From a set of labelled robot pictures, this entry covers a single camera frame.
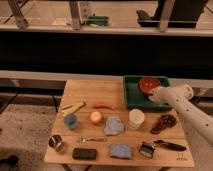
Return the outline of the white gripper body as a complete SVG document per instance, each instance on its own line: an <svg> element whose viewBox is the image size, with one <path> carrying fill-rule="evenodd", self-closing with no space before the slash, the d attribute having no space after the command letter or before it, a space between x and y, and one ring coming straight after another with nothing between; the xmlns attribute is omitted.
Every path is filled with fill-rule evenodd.
<svg viewBox="0 0 213 171"><path fill-rule="evenodd" d="M165 103L162 87L153 88L150 90L149 99L155 103Z"/></svg>

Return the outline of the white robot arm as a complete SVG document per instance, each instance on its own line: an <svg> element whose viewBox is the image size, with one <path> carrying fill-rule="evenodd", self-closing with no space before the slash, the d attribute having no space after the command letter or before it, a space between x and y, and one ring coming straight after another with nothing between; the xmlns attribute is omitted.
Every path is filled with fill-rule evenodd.
<svg viewBox="0 0 213 171"><path fill-rule="evenodd" d="M174 87L158 86L151 89L149 93L152 102L169 104L213 146L213 118L190 102L194 91L188 84Z"/></svg>

